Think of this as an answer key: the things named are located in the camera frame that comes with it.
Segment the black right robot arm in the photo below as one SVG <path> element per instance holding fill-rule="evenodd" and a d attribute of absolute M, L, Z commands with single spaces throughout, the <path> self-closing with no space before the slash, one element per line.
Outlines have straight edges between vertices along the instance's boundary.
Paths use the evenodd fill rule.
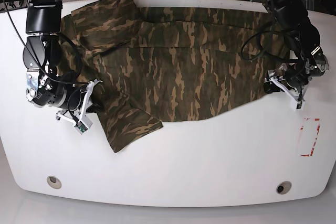
<path fill-rule="evenodd" d="M 45 105 L 64 109 L 74 116 L 83 106 L 84 89 L 77 78 L 82 57 L 75 44 L 61 33 L 62 0 L 28 0 L 23 61 L 27 68 L 27 100 L 41 108 Z M 61 61 L 59 39 L 68 43 L 75 54 L 76 68 L 59 75 Z"/>

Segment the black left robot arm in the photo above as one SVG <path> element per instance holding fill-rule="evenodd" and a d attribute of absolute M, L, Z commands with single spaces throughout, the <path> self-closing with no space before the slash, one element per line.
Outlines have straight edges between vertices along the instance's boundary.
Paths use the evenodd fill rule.
<path fill-rule="evenodd" d="M 267 56 L 285 66 L 281 76 L 275 73 L 268 74 L 264 91 L 281 92 L 283 89 L 279 85 L 286 82 L 287 86 L 297 90 L 299 96 L 303 96 L 303 89 L 311 78 L 320 77 L 329 69 L 328 60 L 320 47 L 320 34 L 311 23 L 301 0 L 264 0 L 263 5 L 273 18 L 253 35 L 259 53 L 252 60 Z M 276 34 L 275 24 L 279 24 L 281 28 L 279 34 L 283 36 L 285 45 L 295 53 L 294 59 L 283 59 L 273 55 L 261 44 L 263 34 Z"/>

